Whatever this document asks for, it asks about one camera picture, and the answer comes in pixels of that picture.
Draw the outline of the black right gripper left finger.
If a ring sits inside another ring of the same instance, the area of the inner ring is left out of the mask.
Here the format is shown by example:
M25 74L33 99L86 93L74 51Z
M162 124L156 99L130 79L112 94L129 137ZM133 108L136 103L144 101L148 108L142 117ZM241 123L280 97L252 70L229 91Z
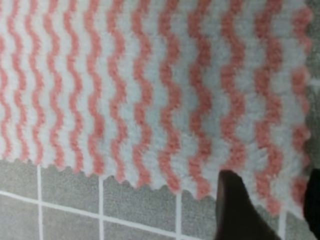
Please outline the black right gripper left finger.
M252 204L242 178L231 170L218 175L216 240L279 240Z

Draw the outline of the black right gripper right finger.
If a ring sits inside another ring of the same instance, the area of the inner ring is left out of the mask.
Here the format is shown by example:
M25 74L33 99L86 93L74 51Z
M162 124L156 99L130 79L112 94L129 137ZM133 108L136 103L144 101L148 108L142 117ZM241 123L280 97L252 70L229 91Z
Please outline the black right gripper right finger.
M304 194L303 215L310 231L320 239L320 170L311 171Z

